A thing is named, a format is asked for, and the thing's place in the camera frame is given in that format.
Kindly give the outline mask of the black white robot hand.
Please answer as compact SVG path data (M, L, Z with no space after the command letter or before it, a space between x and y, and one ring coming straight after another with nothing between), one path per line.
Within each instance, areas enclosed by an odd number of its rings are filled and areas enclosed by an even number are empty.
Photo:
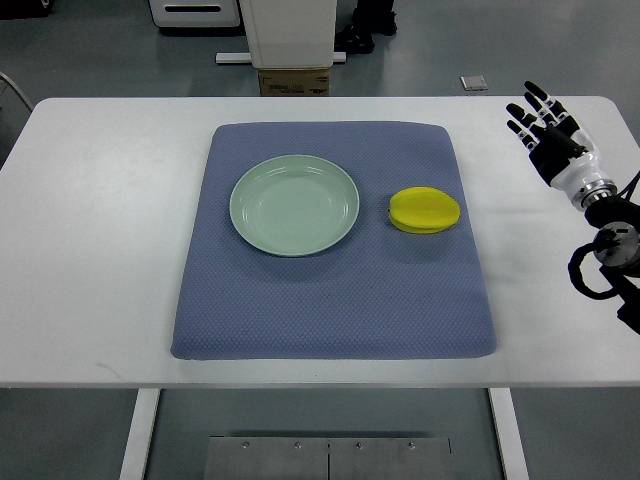
M601 168L600 149L576 118L537 84L526 81L524 87L530 108L508 104L507 127L545 184L563 192L579 211L616 195L616 184Z

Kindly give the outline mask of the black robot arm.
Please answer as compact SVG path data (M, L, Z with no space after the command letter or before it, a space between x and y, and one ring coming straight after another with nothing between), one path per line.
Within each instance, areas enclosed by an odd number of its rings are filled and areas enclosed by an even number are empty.
M592 300L622 300L617 317L634 332L639 331L639 287L632 282L639 276L639 206L631 196L638 184L639 177L634 176L621 193L599 195L586 208L586 220L598 232L574 251L568 263L570 281L579 293ZM609 289L598 292L585 283L581 265L588 255L600 263L599 272Z

